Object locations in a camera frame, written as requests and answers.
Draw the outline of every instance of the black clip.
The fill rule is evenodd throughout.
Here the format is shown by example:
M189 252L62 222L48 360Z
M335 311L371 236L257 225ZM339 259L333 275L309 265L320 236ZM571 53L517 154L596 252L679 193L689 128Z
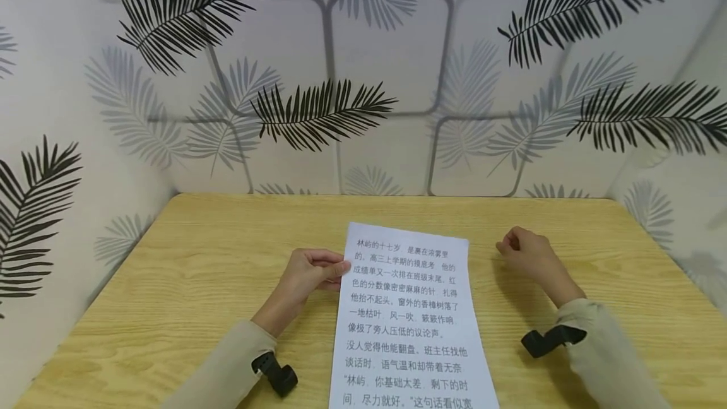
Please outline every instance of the black clip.
M578 344L586 337L586 332L569 326L556 326L542 336L540 332L530 331L520 342L533 358L540 358L564 343Z
M254 372L262 371L280 398L290 393L298 384L298 376L295 375L293 368L290 365L281 368L273 352L265 352L253 360L252 370Z

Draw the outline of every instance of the wallpaper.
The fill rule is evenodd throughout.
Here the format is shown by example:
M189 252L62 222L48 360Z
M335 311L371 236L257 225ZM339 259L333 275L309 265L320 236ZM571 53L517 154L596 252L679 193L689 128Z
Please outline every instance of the wallpaper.
M174 194L611 198L727 315L726 0L0 0L0 408Z

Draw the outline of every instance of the wooden table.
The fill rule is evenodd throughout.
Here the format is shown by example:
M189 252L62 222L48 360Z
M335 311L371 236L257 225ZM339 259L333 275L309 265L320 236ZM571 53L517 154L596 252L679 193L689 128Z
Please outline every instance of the wooden table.
M563 348L520 338L555 309L503 269L513 225L549 236L589 297L609 305L675 408L727 408L727 323L621 205L605 199L181 194L44 367L18 408L156 408L240 318L252 316L295 247L343 251L348 222L470 240L482 343L502 408L594 408ZM328 408L338 296L317 293L280 338L300 384L258 385L241 408Z

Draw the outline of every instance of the person's right hand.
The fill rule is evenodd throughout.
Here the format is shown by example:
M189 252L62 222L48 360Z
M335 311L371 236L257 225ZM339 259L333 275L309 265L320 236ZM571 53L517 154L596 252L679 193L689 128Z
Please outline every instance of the person's right hand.
M507 265L539 284L556 307L585 299L585 293L555 255L547 237L516 226L495 246Z

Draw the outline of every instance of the white paper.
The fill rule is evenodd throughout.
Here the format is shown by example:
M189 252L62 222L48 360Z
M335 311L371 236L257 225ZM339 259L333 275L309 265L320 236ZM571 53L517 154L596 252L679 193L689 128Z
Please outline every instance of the white paper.
M464 239L351 223L329 409L497 409Z

